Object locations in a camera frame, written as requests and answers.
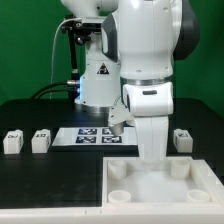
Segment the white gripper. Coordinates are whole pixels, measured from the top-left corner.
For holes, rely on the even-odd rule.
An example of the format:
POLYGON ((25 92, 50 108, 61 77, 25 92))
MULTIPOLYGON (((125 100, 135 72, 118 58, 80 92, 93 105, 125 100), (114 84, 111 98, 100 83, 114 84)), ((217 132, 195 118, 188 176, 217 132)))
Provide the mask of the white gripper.
POLYGON ((145 163, 154 164, 166 157, 172 89, 171 82, 123 86, 123 102, 134 119, 139 157, 145 163))

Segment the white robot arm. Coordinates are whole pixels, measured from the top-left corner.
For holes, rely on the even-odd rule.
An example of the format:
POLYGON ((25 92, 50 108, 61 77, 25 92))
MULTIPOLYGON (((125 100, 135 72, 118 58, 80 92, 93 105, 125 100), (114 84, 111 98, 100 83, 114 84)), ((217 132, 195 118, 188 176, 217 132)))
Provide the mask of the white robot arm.
POLYGON ((86 50, 75 105, 108 111, 114 135, 133 126, 141 160, 164 160, 174 62, 188 57, 200 38, 190 0, 60 1, 74 15, 76 43, 86 50))

